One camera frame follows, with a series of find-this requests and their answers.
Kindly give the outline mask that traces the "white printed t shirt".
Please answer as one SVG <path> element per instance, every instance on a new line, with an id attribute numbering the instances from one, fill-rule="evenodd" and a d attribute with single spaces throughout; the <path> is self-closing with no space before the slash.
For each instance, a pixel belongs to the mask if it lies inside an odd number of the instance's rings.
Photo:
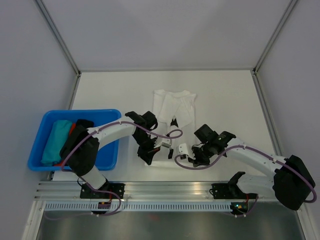
<path id="1" fill-rule="evenodd" d="M 183 131 L 180 138 L 172 140 L 173 157 L 177 155 L 180 144 L 192 146 L 197 143 L 194 135 L 196 130 L 196 97 L 195 93 L 188 90 L 170 92 L 159 89 L 153 92 L 152 113 L 158 121 L 158 127 L 154 132 L 165 135 L 176 129 L 176 126 L 171 126 L 173 120 Z"/>

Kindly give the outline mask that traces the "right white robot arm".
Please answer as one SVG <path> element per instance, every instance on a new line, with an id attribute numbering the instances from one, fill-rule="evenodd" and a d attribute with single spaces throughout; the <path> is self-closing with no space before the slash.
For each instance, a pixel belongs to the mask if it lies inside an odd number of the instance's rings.
<path id="1" fill-rule="evenodd" d="M 250 175 L 237 172 L 228 182 L 228 192 L 235 198 L 243 194 L 256 194 L 276 198 L 283 206 L 297 211 L 303 203 L 317 200 L 315 181 L 301 158 L 295 155 L 284 157 L 265 153 L 246 144 L 233 133 L 217 133 L 207 124 L 194 132 L 200 145 L 192 145 L 186 153 L 188 161 L 195 168 L 207 168 L 213 165 L 210 159 L 216 156 L 232 158 L 262 173 Z"/>

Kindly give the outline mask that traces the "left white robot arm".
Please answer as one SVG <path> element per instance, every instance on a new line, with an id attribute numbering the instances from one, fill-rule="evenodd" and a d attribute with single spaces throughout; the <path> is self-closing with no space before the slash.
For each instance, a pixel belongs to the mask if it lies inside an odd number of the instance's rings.
<path id="1" fill-rule="evenodd" d="M 95 165 L 98 151 L 114 141 L 132 136 L 138 144 L 138 157 L 151 164 L 161 148 L 156 145 L 158 138 L 151 137 L 149 133 L 157 126 L 156 116 L 150 111 L 142 115 L 130 111 L 119 120 L 93 128 L 79 125 L 59 152 L 62 164 L 68 165 L 73 173 L 89 184 L 94 195 L 104 198 L 109 193 L 109 183 Z"/>

